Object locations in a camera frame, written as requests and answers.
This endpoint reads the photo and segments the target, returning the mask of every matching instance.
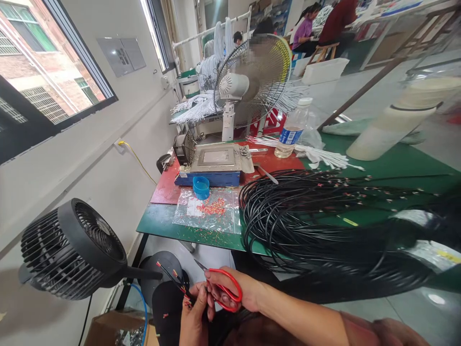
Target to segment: scissor blade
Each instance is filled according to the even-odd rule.
[[[203,271],[206,271],[206,270],[208,270],[208,268],[207,268],[207,267],[205,267],[205,266],[204,266],[202,263],[200,263],[200,262],[199,262],[199,261],[197,261],[196,259],[194,259],[194,261],[195,261],[195,262],[198,264],[198,266],[199,266],[200,268],[202,268],[202,270],[203,270]]]

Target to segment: white standing fan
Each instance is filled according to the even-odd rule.
[[[256,123],[281,97],[290,78],[291,50],[275,35],[255,36],[225,60],[216,80],[216,112],[223,112],[222,141],[233,140],[234,128]]]

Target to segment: building window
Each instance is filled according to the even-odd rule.
[[[0,11],[10,21],[0,21],[2,164],[117,97],[60,0],[0,2]],[[43,51],[57,52],[52,62]]]
[[[90,86],[86,83],[84,78],[77,78],[75,82],[78,84],[80,89],[85,93],[86,97],[88,97],[91,103],[96,104],[99,102],[95,94],[93,94],[93,91],[91,90]]]
[[[5,36],[3,31],[0,30],[0,55],[17,55],[21,52],[16,46]]]
[[[69,117],[43,87],[24,90],[21,94],[50,119],[53,124],[57,124]]]
[[[0,10],[34,51],[57,51],[27,7],[0,2]]]
[[[160,0],[140,0],[162,73],[175,68],[173,50]]]

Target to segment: green table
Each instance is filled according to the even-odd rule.
[[[355,140],[353,137],[322,135],[325,142],[325,150],[345,154],[346,149]],[[310,163],[307,159],[302,159],[306,168],[309,168]],[[449,166],[429,157],[421,151],[404,144],[398,144],[380,159],[376,161],[358,161],[351,160],[351,164],[362,166],[366,169],[365,172],[355,168],[348,168],[342,172],[344,176],[356,177],[371,175],[374,178],[408,176],[408,175],[429,175],[450,173],[450,176],[431,177],[431,178],[412,178],[412,179],[394,179],[382,181],[380,184],[392,186],[407,186],[422,188],[433,193],[443,193],[450,189],[455,184],[461,182],[461,173],[450,168]],[[420,196],[418,203],[424,203],[429,196]],[[397,204],[397,209],[414,205],[415,200],[401,200]],[[149,204],[146,207],[144,215],[139,222],[137,231],[149,235],[158,235],[166,238],[183,240],[192,243],[210,245],[214,247],[222,247],[231,250],[242,250],[241,235],[220,233],[217,231],[187,227],[173,224],[173,217],[176,210],[176,205],[167,204]],[[385,211],[369,211],[366,212],[350,212],[342,214],[358,224],[366,224],[377,222],[389,216]],[[330,223],[344,222],[340,218],[325,219]],[[265,255],[266,249],[260,243],[255,242],[252,251],[255,254]]]

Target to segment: red scissors handle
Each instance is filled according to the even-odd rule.
[[[214,269],[214,268],[211,268],[211,269],[208,269],[210,272],[217,272],[217,273],[220,273],[220,274],[223,274],[225,276],[227,276],[231,281],[232,283],[234,284],[235,288],[237,289],[237,292],[238,292],[238,296],[236,296],[234,293],[232,293],[227,287],[224,287],[223,285],[217,285],[223,292],[225,292],[229,298],[234,301],[236,303],[236,305],[239,305],[239,303],[242,302],[242,288],[240,287],[239,283],[237,282],[237,280],[232,276],[230,275],[227,271],[224,271],[222,269]],[[231,308],[223,303],[221,303],[219,300],[217,300],[218,304],[225,310],[227,311],[230,311],[230,312],[237,312],[239,310],[239,307],[235,307],[235,308]]]

